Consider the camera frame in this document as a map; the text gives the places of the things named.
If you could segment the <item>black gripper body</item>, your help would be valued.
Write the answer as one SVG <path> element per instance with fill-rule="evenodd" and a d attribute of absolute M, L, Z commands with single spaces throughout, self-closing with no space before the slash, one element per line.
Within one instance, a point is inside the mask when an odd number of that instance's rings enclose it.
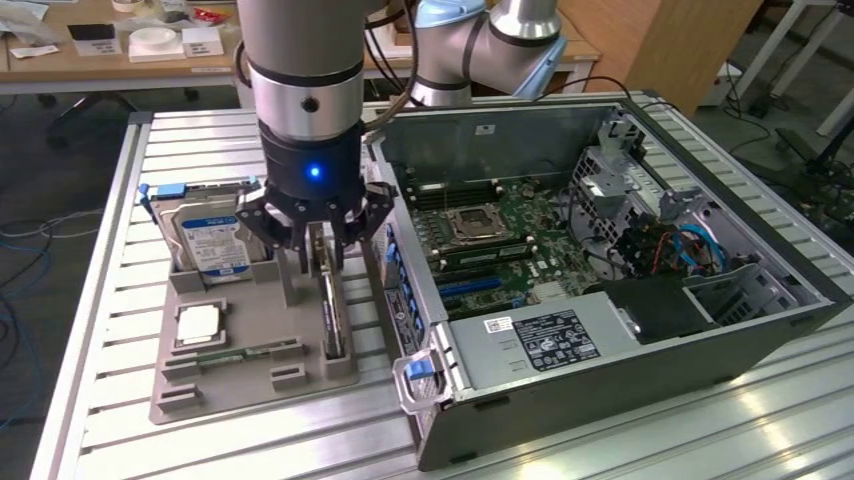
<path fill-rule="evenodd" d="M 266 202 L 284 214 L 322 214 L 330 203 L 342 212 L 357 210 L 365 191 L 360 174 L 362 122 L 325 140 L 277 137 L 264 122 L 258 122 L 258 132 Z"/>

